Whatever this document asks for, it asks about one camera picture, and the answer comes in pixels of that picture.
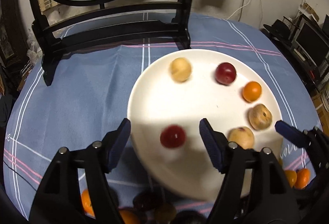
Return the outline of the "large orange mandarin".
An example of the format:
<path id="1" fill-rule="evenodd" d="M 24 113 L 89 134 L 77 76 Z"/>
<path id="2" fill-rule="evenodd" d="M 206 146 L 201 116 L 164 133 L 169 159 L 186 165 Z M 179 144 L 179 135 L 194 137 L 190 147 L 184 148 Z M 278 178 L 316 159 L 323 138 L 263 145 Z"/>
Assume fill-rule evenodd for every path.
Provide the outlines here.
<path id="1" fill-rule="evenodd" d="M 85 213 L 87 213 L 88 215 L 91 215 L 92 217 L 94 217 L 95 214 L 94 214 L 94 211 L 93 211 L 92 202 L 91 202 L 91 199 L 90 199 L 90 196 L 89 196 L 88 189 L 84 189 L 82 191 L 81 202 L 82 202 L 82 206 L 83 206 L 83 209 L 84 209 Z"/>

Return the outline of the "large tan passion fruit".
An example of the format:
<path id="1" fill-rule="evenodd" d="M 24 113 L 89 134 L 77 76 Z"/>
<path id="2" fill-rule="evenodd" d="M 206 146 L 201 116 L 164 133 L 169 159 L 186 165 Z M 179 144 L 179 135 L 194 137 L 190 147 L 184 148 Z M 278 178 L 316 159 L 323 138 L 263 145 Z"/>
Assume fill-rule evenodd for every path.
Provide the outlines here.
<path id="1" fill-rule="evenodd" d="M 272 124 L 272 113 L 263 104 L 257 104 L 248 111 L 248 119 L 255 130 L 264 130 Z"/>

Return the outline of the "tan round fruit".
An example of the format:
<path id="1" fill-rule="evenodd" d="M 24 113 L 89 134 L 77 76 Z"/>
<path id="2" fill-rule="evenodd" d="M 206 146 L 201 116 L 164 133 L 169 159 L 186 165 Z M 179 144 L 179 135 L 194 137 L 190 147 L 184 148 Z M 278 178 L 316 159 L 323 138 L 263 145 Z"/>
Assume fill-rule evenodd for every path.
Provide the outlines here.
<path id="1" fill-rule="evenodd" d="M 253 132 L 246 126 L 232 129 L 227 137 L 228 141 L 233 141 L 243 149 L 252 149 L 255 142 Z"/>

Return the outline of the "small orange mandarin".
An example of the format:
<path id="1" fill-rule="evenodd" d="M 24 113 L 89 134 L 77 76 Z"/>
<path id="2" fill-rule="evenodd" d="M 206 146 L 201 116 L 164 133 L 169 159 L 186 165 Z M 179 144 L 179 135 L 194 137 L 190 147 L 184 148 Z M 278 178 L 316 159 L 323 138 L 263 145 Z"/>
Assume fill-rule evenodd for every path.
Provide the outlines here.
<path id="1" fill-rule="evenodd" d="M 121 209 L 119 213 L 125 224 L 140 224 L 139 217 L 131 210 Z"/>

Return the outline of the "orange kumquat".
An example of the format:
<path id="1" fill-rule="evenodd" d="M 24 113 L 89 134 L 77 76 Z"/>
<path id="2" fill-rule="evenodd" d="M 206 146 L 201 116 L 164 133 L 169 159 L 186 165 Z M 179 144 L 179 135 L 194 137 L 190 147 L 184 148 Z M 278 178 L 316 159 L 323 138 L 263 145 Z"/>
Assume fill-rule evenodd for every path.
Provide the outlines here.
<path id="1" fill-rule="evenodd" d="M 242 96 L 245 101 L 253 103 L 258 100 L 262 95 L 262 87 L 258 82 L 250 81 L 248 82 L 242 91 Z"/>

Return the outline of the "red plum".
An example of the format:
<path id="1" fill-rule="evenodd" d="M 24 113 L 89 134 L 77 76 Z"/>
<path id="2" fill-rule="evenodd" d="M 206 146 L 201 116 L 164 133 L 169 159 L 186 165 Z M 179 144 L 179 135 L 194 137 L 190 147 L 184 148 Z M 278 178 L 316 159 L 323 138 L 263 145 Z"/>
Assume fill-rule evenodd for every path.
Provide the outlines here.
<path id="1" fill-rule="evenodd" d="M 236 69 L 228 62 L 218 65 L 215 70 L 215 80 L 222 85 L 231 85 L 236 79 Z"/>

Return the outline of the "red cherry tomato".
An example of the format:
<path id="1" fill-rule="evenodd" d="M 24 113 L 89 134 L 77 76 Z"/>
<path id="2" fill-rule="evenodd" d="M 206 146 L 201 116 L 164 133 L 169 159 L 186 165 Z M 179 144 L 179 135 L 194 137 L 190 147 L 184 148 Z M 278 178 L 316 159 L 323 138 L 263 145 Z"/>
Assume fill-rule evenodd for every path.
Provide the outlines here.
<path id="1" fill-rule="evenodd" d="M 160 135 L 161 145 L 165 148 L 179 148 L 185 144 L 186 132 L 179 125 L 170 125 L 166 127 Z"/>

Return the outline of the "pale yellow round fruit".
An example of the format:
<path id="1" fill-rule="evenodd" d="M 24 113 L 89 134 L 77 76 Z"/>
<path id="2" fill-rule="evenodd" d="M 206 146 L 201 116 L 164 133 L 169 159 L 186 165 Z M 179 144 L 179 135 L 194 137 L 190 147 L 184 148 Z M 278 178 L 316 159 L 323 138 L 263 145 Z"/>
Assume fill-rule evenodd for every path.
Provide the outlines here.
<path id="1" fill-rule="evenodd" d="M 179 57 L 174 59 L 169 65 L 169 71 L 175 82 L 185 82 L 192 73 L 192 66 L 188 59 Z"/>

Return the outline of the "yellow-green orange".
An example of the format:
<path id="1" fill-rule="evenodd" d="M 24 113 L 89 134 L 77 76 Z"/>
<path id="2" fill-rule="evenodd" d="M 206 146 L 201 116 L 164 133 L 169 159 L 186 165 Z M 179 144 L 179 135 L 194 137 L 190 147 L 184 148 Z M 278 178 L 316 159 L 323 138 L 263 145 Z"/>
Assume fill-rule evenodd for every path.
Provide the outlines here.
<path id="1" fill-rule="evenodd" d="M 281 167 L 283 166 L 283 161 L 282 161 L 281 158 L 278 159 L 278 163 L 279 163 L 279 165 L 280 165 Z"/>

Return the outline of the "large dark mangosteen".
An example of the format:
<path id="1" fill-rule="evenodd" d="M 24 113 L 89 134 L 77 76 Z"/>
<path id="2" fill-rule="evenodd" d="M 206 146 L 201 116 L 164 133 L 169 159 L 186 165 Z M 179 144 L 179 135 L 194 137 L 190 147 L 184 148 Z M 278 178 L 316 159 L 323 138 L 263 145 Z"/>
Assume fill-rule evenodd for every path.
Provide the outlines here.
<path id="1" fill-rule="evenodd" d="M 147 188 L 133 198 L 133 208 L 144 223 L 170 223 L 177 215 L 162 187 Z"/>

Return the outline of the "computer monitor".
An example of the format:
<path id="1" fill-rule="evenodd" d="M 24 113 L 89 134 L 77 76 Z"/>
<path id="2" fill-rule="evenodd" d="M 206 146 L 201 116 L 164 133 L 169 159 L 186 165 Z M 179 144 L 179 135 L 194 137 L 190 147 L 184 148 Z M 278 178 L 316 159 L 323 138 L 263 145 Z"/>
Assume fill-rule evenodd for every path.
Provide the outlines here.
<path id="1" fill-rule="evenodd" d="M 300 17 L 300 20 L 293 41 L 319 67 L 327 58 L 328 40 L 312 22 L 303 17 Z"/>

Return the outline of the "blue striped tablecloth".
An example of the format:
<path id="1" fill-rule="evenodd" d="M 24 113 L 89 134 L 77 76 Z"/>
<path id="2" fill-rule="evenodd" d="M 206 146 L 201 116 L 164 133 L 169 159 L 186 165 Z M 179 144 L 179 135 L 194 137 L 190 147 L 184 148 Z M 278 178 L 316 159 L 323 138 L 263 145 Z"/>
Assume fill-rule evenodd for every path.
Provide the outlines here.
<path id="1" fill-rule="evenodd" d="M 313 102 L 289 62 L 257 29 L 210 16 L 190 16 L 193 48 L 239 59 L 258 73 L 276 97 L 283 120 L 299 130 L 320 126 Z M 5 137 L 3 169 L 7 196 L 24 217 L 36 189 L 60 147 L 84 149 L 115 130 L 127 115 L 129 94 L 138 76 L 173 43 L 154 41 L 103 45 L 60 61 L 53 83 L 36 64 L 15 102 Z"/>

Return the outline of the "black hat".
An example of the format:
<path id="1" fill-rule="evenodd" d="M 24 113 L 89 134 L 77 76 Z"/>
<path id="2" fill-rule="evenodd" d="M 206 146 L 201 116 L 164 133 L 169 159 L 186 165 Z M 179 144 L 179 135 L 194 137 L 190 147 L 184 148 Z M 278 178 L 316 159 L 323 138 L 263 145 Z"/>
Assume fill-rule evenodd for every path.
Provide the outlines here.
<path id="1" fill-rule="evenodd" d="M 281 20 L 277 19 L 271 26 L 268 24 L 263 24 L 263 27 L 275 37 L 281 37 L 287 40 L 290 36 L 290 29 Z"/>

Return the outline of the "round goldfish screen stand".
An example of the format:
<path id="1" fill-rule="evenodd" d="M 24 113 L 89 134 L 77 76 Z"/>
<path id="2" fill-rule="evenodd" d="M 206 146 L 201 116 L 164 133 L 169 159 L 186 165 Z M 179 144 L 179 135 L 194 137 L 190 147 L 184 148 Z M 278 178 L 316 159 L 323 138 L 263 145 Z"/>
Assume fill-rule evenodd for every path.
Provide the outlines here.
<path id="1" fill-rule="evenodd" d="M 106 8 L 105 4 L 115 0 L 53 0 L 60 4 L 74 7 L 99 6 L 99 9 L 74 16 L 54 25 L 49 25 L 48 19 L 41 13 L 37 0 L 30 0 L 34 22 L 32 30 L 39 46 L 42 49 L 42 68 L 44 82 L 50 86 L 55 76 L 56 68 L 64 55 L 77 50 L 91 48 L 102 44 L 123 42 L 128 40 L 142 40 L 143 38 L 173 38 L 179 49 L 189 49 L 191 38 L 188 30 L 192 0 L 154 1 L 120 7 Z M 176 15 L 169 23 L 160 20 L 144 20 L 112 24 L 94 28 L 65 38 L 55 38 L 53 33 L 74 24 L 102 16 L 120 13 L 176 10 Z"/>

